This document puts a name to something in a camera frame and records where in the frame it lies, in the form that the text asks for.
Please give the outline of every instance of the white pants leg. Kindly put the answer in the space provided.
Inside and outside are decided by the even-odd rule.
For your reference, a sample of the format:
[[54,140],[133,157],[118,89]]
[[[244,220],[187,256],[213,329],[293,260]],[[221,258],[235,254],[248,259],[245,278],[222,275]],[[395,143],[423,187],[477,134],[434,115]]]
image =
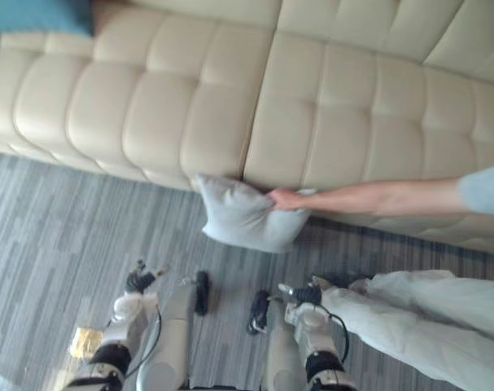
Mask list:
[[373,299],[494,337],[494,281],[459,279],[447,270],[397,271],[375,275],[366,289]]
[[366,344],[425,375],[466,391],[494,390],[494,340],[347,289],[324,291],[322,304]]

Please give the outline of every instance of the gray carpet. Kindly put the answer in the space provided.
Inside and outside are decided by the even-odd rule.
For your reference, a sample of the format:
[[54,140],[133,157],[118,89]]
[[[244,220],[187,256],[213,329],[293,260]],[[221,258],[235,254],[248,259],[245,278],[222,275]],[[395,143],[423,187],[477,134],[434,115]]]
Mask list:
[[[107,322],[138,258],[170,265],[155,285],[162,303],[183,276],[209,271],[212,308],[195,322],[191,384],[249,390],[267,345],[244,332],[260,288],[300,285],[312,272],[443,268],[494,279],[492,255],[321,219],[277,256],[213,242],[200,233],[204,222],[196,194],[0,155],[0,390],[57,389],[78,365],[68,355],[76,327]],[[355,337],[347,367],[361,391],[455,389]]]

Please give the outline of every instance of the light gray pillow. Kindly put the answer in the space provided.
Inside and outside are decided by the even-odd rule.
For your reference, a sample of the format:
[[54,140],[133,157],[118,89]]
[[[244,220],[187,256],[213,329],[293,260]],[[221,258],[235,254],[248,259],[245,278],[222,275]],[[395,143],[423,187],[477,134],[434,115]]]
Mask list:
[[307,209],[271,210],[272,198],[240,181],[202,174],[195,179],[207,209],[203,232],[224,244],[285,253],[310,216]]

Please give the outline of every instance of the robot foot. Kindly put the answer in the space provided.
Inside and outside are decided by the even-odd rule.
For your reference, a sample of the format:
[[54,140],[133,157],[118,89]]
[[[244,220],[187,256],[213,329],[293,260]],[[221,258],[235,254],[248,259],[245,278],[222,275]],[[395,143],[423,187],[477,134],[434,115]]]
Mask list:
[[250,316],[248,317],[247,332],[255,336],[260,332],[266,332],[267,318],[269,311],[269,293],[266,291],[258,291],[254,297],[250,308]]

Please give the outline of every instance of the black cable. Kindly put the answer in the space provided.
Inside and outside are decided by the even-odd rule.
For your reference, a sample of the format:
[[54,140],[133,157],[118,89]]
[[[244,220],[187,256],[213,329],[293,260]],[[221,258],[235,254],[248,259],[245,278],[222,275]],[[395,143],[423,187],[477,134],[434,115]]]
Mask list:
[[343,319],[335,314],[332,314],[329,310],[326,309],[323,305],[319,305],[328,315],[330,318],[335,318],[337,319],[340,323],[341,326],[343,327],[343,333],[344,333],[344,352],[343,352],[343,358],[341,359],[341,362],[344,363],[346,361],[346,358],[348,357],[348,353],[350,352],[350,335],[348,334],[348,329],[346,328],[346,324],[344,323]]
[[153,350],[158,345],[158,340],[160,339],[160,334],[162,333],[162,315],[158,307],[156,307],[156,313],[158,314],[158,332],[156,333],[155,343],[151,346],[151,349],[149,350],[149,352],[147,352],[146,356],[142,358],[142,361],[140,361],[132,371],[127,372],[127,375],[125,375],[125,379],[131,377],[132,375],[134,375],[134,372],[140,369],[140,366],[151,356]]

